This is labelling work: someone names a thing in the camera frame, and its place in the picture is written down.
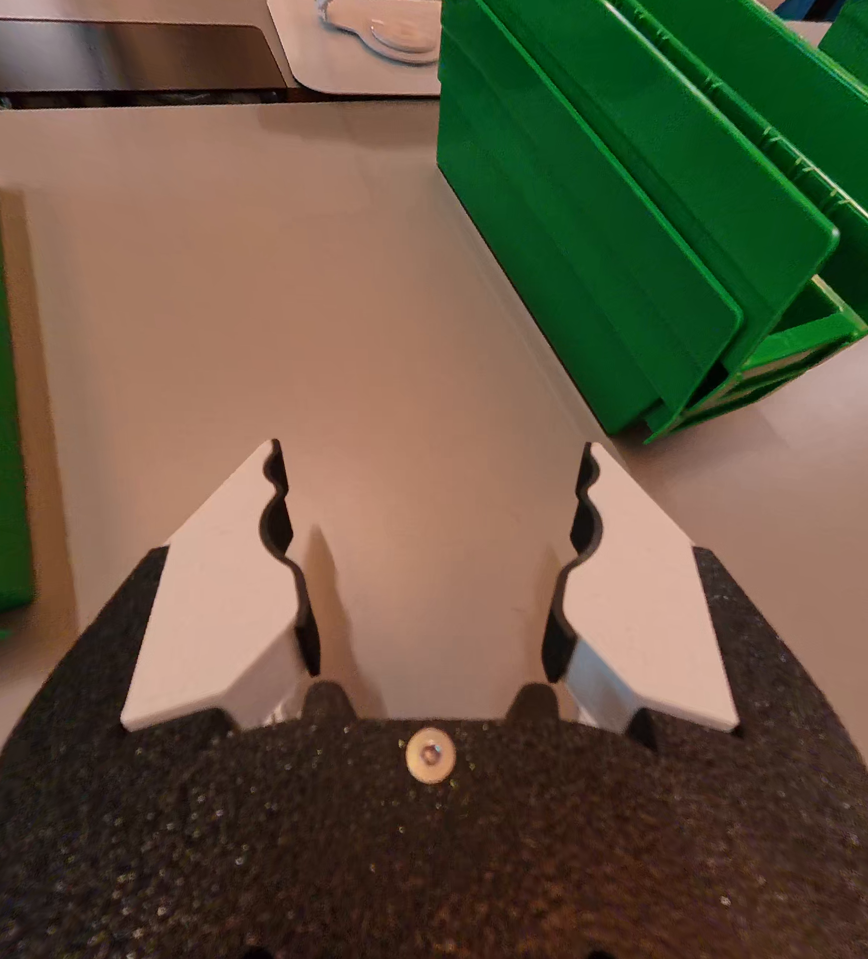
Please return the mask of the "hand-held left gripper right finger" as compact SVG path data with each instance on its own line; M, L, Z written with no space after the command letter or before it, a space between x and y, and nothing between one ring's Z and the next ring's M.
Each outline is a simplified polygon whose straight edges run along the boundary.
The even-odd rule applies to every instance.
M587 442L541 646L576 721L625 734L645 711L732 734L740 726L695 547L599 443Z

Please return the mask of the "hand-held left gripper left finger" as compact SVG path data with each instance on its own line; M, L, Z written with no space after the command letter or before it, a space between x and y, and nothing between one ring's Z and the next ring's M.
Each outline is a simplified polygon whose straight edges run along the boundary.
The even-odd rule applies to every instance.
M284 453L263 442L166 541L120 714L129 732L218 710L249 730L295 718L320 636L293 539Z

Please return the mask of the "grey desk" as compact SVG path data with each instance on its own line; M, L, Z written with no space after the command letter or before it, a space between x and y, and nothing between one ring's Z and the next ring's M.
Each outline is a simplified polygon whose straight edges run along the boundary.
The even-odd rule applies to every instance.
M280 439L323 675L356 713L542 681L584 443L715 552L868 766L868 338L648 446L607 438L435 163L438 104L0 110L37 595L0 749L147 551Z

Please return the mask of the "white clipboard stand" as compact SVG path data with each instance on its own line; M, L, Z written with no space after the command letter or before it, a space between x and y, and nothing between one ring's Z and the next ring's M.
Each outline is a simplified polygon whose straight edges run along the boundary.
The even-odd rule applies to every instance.
M293 78L332 97L437 98L441 4L268 1Z

